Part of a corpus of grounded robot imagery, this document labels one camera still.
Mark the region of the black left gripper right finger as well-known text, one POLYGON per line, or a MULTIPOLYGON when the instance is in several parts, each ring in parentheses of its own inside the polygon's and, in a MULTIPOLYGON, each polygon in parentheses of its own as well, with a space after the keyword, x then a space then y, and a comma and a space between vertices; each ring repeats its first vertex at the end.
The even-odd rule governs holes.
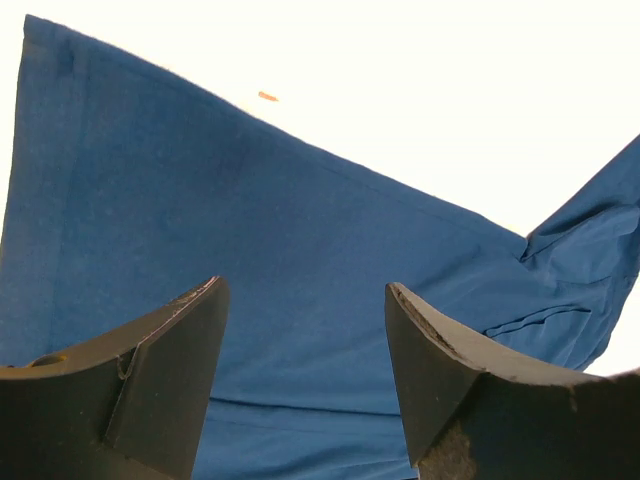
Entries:
POLYGON ((635 479, 639 374, 598 377, 511 350, 401 284, 385 322, 422 479, 635 479))

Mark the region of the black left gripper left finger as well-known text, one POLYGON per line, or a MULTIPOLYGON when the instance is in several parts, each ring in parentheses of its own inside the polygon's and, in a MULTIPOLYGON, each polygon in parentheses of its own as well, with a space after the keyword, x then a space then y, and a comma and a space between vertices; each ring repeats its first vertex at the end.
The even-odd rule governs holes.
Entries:
POLYGON ((230 304, 214 277, 158 310, 1 370, 5 479, 188 479, 230 304))

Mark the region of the blue t shirt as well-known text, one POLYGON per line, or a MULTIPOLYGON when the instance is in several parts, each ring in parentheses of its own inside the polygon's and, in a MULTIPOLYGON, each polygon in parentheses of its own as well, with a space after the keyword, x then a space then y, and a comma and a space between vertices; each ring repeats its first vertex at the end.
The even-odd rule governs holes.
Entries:
POLYGON ((529 236, 306 144, 138 57, 24 23, 1 250, 23 363, 219 275, 198 479, 408 479, 384 287, 582 370, 639 274, 639 145, 529 236))

